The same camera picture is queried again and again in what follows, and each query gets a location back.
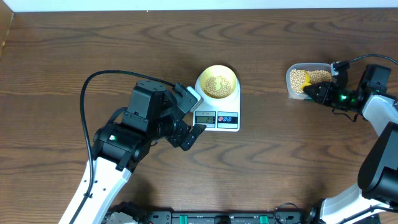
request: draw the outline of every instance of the white backdrop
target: white backdrop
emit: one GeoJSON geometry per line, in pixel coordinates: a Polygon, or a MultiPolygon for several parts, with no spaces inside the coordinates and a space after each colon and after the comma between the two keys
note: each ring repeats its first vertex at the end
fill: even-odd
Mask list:
{"type": "Polygon", "coordinates": [[[14,12],[398,7],[398,0],[3,0],[14,12]]]}

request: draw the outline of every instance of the wooden tabletop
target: wooden tabletop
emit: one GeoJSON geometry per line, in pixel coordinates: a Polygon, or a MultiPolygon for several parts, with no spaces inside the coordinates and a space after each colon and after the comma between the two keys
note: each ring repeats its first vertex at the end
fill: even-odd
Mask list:
{"type": "MultiPolygon", "coordinates": [[[[18,13],[0,60],[0,223],[57,223],[87,161],[79,94],[99,70],[130,70],[194,85],[210,65],[241,83],[241,129],[205,132],[187,152],[150,149],[114,203],[174,210],[307,208],[356,182],[377,139],[315,103],[290,100],[286,71],[301,62],[377,53],[398,58],[397,9],[18,13]]],[[[352,64],[355,88],[367,63],[352,64]]],[[[137,79],[95,78],[86,92],[93,137],[127,106],[137,79]]],[[[187,122],[192,122],[188,115],[187,122]]],[[[397,215],[382,216],[398,222],[397,215]]]]}

